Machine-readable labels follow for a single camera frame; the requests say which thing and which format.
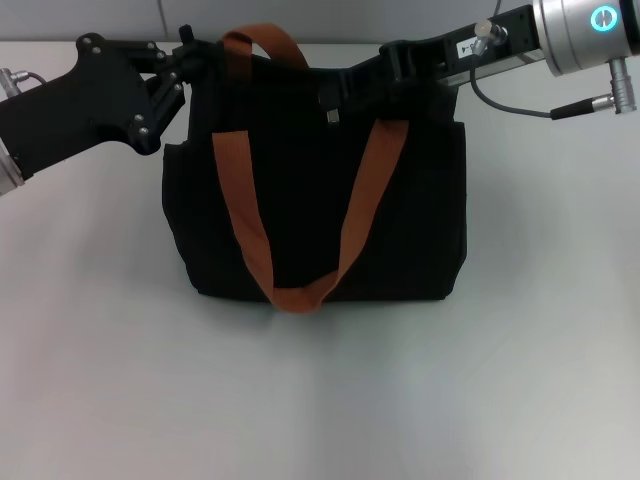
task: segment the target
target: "white table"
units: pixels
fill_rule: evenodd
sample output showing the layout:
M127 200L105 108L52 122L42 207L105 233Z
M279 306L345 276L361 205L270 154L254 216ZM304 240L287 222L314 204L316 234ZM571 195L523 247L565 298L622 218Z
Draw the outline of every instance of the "white table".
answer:
M304 51L345 66L376 47ZM75 55L0 44L1 66L49 79ZM607 74L482 86L551 108ZM469 258L441 303L297 317L199 296L160 153L102 145L3 197L0 479L640 478L640 113L518 118L464 87L457 117Z

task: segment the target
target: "wall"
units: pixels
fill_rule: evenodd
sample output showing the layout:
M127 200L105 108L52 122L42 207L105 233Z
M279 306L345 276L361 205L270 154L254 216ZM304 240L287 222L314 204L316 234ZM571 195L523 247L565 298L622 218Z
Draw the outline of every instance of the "wall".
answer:
M505 0L502 9L525 3ZM234 26L269 21L301 42L382 43L446 33L490 16L494 5L494 0L0 0L0 40L75 40L87 32L175 40L185 23L200 38L216 39Z

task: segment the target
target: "bag handle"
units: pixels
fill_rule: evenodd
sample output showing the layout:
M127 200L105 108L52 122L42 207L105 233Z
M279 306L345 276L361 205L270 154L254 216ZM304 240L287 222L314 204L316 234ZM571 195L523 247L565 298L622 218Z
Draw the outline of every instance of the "bag handle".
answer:
M276 288L269 238L265 232L253 179L251 145L247 131L214 133L213 149L222 194L236 240L249 272L271 303L294 313L320 307L367 241L382 195L404 147L409 122L376 120L353 185L340 234L338 270L302 288Z
M229 77L233 80L251 80L251 52L256 43L267 52L271 60L298 70L309 65L296 42L280 27L272 23L247 25L227 32L222 37L227 55Z

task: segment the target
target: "label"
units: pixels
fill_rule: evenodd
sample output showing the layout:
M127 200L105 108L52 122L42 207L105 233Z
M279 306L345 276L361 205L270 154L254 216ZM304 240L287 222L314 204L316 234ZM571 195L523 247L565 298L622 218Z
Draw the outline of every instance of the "label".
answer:
M464 40L456 45L458 49L458 58L470 57L473 55L473 44L476 43L478 37Z

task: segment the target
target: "fabric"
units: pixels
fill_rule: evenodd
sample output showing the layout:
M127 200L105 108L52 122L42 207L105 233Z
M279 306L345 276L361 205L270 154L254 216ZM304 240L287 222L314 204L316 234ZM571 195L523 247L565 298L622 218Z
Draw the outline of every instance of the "fabric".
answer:
M447 93L421 85L393 105L372 106L330 127L317 96L327 71L253 57L250 72L229 79L225 68L212 65L192 85L187 142L165 150L163 205L195 288L278 305L276 292L325 279L322 294L290 311L315 309L325 294L325 301L406 301L451 293L466 257L466 179L464 127L453 122ZM385 122L405 125L406 140L379 201L369 205L367 235L341 264L367 144L374 126ZM258 236L271 258L266 283L238 241L223 192L212 138L229 133L248 145L250 165L237 168L252 174Z

